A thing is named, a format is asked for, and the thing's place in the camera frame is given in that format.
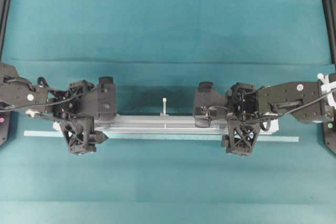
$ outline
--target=white plastic strip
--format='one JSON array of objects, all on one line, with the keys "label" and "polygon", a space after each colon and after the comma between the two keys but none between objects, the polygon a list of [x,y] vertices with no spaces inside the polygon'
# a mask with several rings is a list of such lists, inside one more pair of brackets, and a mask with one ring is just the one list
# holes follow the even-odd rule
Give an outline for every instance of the white plastic strip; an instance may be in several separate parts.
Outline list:
[{"label": "white plastic strip", "polygon": [[[169,134],[118,134],[104,132],[110,139],[129,139],[129,140],[201,140],[201,141],[220,141],[220,135],[169,135]],[[57,131],[25,131],[24,136],[35,137],[62,137],[61,132]],[[270,136],[260,135],[258,141],[261,142],[292,142],[298,143],[298,136]]]}]

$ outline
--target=robotic arm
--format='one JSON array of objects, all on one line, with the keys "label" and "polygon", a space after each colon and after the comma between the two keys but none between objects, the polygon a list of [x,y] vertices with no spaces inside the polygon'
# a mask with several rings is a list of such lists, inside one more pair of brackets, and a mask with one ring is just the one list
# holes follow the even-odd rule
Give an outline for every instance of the robotic arm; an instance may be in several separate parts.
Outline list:
[{"label": "robotic arm", "polygon": [[212,82],[201,82],[194,100],[195,123],[209,127],[211,121],[226,118],[228,135],[223,136],[223,147],[227,153],[248,156],[260,130],[269,130],[271,120],[291,114],[302,123],[333,121],[336,74],[318,77],[317,82],[287,82],[260,89],[237,83],[224,97]]},{"label": "robotic arm", "polygon": [[107,137],[95,130],[95,121],[111,121],[116,115],[116,89],[111,77],[94,85],[85,80],[69,84],[68,90],[49,87],[43,77],[37,85],[0,63],[0,113],[24,110],[31,118],[58,122],[68,150],[74,154],[95,152],[95,144]]},{"label": "robotic arm", "polygon": [[[271,120],[292,114],[302,123],[333,121],[336,74],[319,74],[318,78],[317,82],[288,82],[259,89],[237,83],[225,95],[216,92],[212,82],[201,82],[194,99],[195,126],[205,128],[226,120],[228,134],[222,138],[223,147],[227,153],[247,156],[260,131],[269,130]],[[59,123],[68,151],[78,155],[95,152],[95,145],[107,139],[94,124],[111,125],[115,120],[115,88],[112,77],[99,78],[97,85],[77,81],[67,90],[51,88],[43,77],[33,85],[20,77],[14,66],[0,62],[0,114],[23,110],[31,118]]]}]

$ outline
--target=black cable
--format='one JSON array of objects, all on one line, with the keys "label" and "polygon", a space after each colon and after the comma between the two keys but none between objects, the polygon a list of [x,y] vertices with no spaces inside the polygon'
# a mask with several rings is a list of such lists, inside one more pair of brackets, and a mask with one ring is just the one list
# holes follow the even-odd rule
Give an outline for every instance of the black cable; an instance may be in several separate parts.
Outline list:
[{"label": "black cable", "polygon": [[91,89],[89,92],[82,93],[82,94],[77,94],[77,95],[74,95],[73,97],[69,97],[67,99],[64,99],[64,100],[61,100],[61,101],[58,101],[58,102],[23,105],[23,106],[18,106],[18,107],[10,108],[10,109],[0,110],[0,113],[9,112],[9,111],[15,111],[15,110],[18,110],[18,109],[23,109],[23,108],[28,108],[28,107],[30,108],[30,107],[40,107],[40,106],[53,106],[53,105],[62,104],[62,103],[65,103],[65,102],[69,102],[72,99],[75,99],[77,97],[84,96],[84,95],[87,95],[89,93],[92,93],[92,92],[96,91],[99,87],[100,86],[96,86],[95,88]]}]

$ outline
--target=teal table surface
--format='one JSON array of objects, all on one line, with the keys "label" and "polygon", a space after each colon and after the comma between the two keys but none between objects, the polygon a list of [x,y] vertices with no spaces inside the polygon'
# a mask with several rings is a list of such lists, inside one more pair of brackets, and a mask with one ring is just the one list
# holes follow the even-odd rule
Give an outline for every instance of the teal table surface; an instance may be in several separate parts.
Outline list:
[{"label": "teal table surface", "polygon": [[[2,61],[66,89],[113,76],[118,113],[191,114],[200,81],[315,81],[334,72],[321,0],[11,0]],[[250,157],[218,141],[108,140],[75,156],[27,137],[0,147],[0,223],[335,223],[336,157],[321,125],[280,120]]]}]

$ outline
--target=black mounting frame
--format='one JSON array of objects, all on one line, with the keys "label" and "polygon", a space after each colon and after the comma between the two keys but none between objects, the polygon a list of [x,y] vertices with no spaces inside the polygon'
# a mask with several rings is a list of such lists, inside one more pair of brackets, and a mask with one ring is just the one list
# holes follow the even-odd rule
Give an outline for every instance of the black mounting frame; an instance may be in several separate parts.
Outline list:
[{"label": "black mounting frame", "polygon": [[[2,56],[2,49],[4,47],[7,16],[9,10],[9,3],[11,0],[0,0],[0,60]],[[8,139],[9,121],[11,112],[0,114],[0,146]]]}]

